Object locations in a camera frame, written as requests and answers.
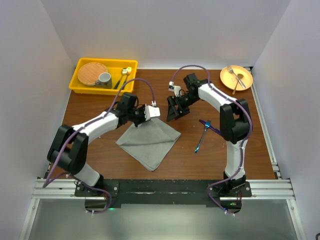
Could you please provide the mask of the grey cloth napkin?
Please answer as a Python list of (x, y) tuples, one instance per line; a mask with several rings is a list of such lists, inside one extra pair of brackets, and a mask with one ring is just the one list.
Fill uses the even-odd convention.
[(138, 127), (132, 124), (116, 144), (153, 172), (180, 136), (180, 132), (160, 119), (153, 118)]

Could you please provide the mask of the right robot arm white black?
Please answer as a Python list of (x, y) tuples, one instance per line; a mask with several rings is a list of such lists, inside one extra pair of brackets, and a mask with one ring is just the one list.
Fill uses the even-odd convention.
[(219, 112), (219, 132), (227, 145), (227, 163), (223, 173), (223, 192), (230, 197), (235, 196), (241, 185), (246, 182), (244, 170), (245, 148), (249, 135), (253, 130), (253, 123), (248, 102), (237, 100), (226, 95), (207, 79), (199, 80), (192, 73), (183, 79), (187, 91), (182, 94), (181, 87), (169, 82), (168, 90), (174, 96), (167, 98), (168, 113), (166, 120), (177, 120), (190, 113), (189, 106), (203, 100)]

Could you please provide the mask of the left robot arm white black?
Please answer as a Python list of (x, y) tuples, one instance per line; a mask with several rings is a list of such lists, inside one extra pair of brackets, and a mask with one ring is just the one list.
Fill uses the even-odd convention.
[(47, 160), (86, 184), (86, 191), (99, 196), (104, 190), (104, 177), (87, 163), (89, 144), (103, 134), (127, 122), (136, 127), (147, 121), (146, 104), (138, 104), (134, 93), (125, 93), (116, 106), (82, 124), (61, 125), (47, 154)]

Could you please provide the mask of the blue metallic fork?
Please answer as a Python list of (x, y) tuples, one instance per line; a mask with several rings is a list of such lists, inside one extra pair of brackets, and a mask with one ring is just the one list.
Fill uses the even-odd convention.
[(204, 136), (205, 136), (205, 134), (206, 134), (206, 132), (207, 132), (207, 129), (209, 129), (210, 126), (211, 126), (211, 121), (210, 121), (210, 120), (207, 120), (207, 121), (200, 120), (200, 123), (202, 123), (202, 124), (204, 125), (204, 130), (203, 130), (203, 133), (202, 133), (202, 135), (201, 135), (201, 138), (200, 138), (200, 140), (199, 140), (199, 142), (198, 142), (198, 144), (197, 144), (197, 147), (196, 147), (196, 149), (195, 149), (195, 151), (194, 151), (195, 153), (198, 153), (198, 151), (199, 151), (199, 149), (200, 149), (200, 146), (201, 146), (201, 144), (202, 144), (202, 142), (203, 142)]

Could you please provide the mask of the grey ceramic mug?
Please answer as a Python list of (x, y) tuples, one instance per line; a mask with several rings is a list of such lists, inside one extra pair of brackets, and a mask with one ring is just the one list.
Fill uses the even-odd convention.
[(103, 87), (107, 89), (112, 88), (112, 76), (108, 72), (103, 72), (98, 76), (97, 81), (95, 82), (95, 85), (98, 87)]

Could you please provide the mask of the blue metallic knife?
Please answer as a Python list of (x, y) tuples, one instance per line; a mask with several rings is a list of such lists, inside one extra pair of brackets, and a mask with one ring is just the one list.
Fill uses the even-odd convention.
[(214, 131), (215, 133), (217, 133), (217, 134), (220, 135), (220, 136), (222, 135), (222, 134), (221, 134), (221, 131), (220, 131), (219, 129), (213, 127), (212, 125), (208, 126), (206, 121), (200, 119), (199, 122), (202, 123), (205, 128), (211, 129), (212, 131)]

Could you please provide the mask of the yellow plastic bin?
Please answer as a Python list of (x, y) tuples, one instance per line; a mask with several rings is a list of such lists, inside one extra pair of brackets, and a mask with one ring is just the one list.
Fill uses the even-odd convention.
[(120, 91), (133, 92), (138, 69), (136, 60), (87, 58), (78, 60), (69, 83), (69, 88), (77, 94), (113, 95), (115, 96), (124, 83), (127, 85)]

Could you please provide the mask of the tan round plate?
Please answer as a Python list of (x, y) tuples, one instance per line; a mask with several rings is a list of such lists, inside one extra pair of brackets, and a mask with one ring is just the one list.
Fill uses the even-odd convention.
[(220, 80), (230, 90), (245, 91), (253, 85), (252, 74), (244, 67), (238, 65), (231, 65), (233, 73), (224, 67), (220, 72)]

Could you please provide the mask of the round wooden plate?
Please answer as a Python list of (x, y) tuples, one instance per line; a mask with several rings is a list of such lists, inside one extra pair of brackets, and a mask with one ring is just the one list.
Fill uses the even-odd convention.
[(90, 62), (79, 69), (77, 77), (82, 84), (94, 86), (96, 81), (99, 80), (100, 74), (108, 72), (108, 68), (105, 65), (98, 62)]

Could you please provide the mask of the silver fork on plate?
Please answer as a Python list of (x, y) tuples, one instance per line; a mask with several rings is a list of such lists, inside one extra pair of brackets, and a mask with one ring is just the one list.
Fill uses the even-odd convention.
[[(237, 74), (235, 74), (233, 68), (231, 65), (227, 66), (227, 71), (232, 74), (236, 79), (237, 79)], [(244, 84), (244, 82), (241, 80), (241, 84), (240, 84), (244, 89), (246, 88), (246, 85)]]

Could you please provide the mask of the silver knife on plate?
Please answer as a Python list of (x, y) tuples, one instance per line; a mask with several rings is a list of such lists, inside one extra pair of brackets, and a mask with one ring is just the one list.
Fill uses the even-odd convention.
[(236, 93), (238, 85), (242, 83), (242, 81), (241, 81), (242, 78), (243, 78), (243, 75), (241, 73), (239, 73), (237, 75), (237, 83), (236, 83), (236, 85), (235, 85), (235, 87), (233, 89), (233, 92), (232, 92), (233, 95)]

